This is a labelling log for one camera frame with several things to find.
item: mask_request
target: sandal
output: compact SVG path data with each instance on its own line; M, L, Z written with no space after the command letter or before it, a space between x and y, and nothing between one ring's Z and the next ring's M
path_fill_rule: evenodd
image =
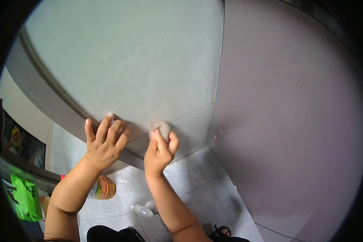
M128 229L130 229L132 232L134 232L134 234L137 236L137 238L141 241L141 242L145 242L144 238L140 235L139 232L137 232L137 230L135 230L133 227L129 226L127 227Z
M231 230L228 227L221 226L221 227L217 228L216 225L214 225L214 227L215 227L215 231L211 235L208 236L209 239L211 239L213 241L217 241L218 239L229 238L227 235L222 233L223 229L227 229L227 233L229 233L230 237L231 237Z

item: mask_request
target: pink surface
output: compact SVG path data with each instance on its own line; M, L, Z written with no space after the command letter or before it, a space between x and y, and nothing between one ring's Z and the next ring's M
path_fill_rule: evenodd
M209 142L254 221L328 241L363 174L363 90L341 41L281 1L228 0Z

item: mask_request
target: green plastic bag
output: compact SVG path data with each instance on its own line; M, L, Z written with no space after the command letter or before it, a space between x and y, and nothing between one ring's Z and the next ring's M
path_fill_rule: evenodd
M42 220L42 210L35 184L20 179L14 174L11 174L11 183L16 188L16 191L14 190L15 211L19 219L30 222Z

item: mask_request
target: foot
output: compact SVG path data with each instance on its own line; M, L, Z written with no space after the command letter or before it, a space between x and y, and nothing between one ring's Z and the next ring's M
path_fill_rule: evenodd
M230 237L230 233L227 232L227 229L224 228L223 230L221 230L222 233L224 233L225 235L227 235L228 237Z

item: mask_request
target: hand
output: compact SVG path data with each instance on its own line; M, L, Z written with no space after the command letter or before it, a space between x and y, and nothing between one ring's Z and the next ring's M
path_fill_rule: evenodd
M148 150L144 157L145 176L160 177L164 168L173 160L175 152L179 147L179 140L176 134L169 133L169 145L165 142L156 129L150 133Z
M125 126L125 122L116 120L110 125L113 120L113 114L106 116L99 125L96 136L92 130L91 120L86 119L87 153L85 157L100 170L118 160L129 140L130 131Z

